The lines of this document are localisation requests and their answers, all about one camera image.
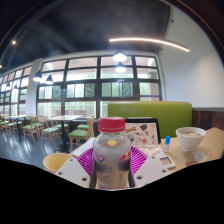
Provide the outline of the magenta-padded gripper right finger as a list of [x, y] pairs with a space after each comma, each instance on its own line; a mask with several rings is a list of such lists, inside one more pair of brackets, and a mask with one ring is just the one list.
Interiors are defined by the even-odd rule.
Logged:
[[129, 187], [140, 188], [170, 175], [158, 157], [151, 157], [139, 148], [131, 148], [131, 161], [129, 173]]

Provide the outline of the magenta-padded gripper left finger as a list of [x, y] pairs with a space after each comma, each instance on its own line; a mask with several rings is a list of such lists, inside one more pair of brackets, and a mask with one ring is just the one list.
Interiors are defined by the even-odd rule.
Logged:
[[87, 148], [80, 152], [73, 152], [72, 157], [56, 172], [56, 176], [84, 188], [95, 188], [96, 174], [93, 168], [93, 149]]

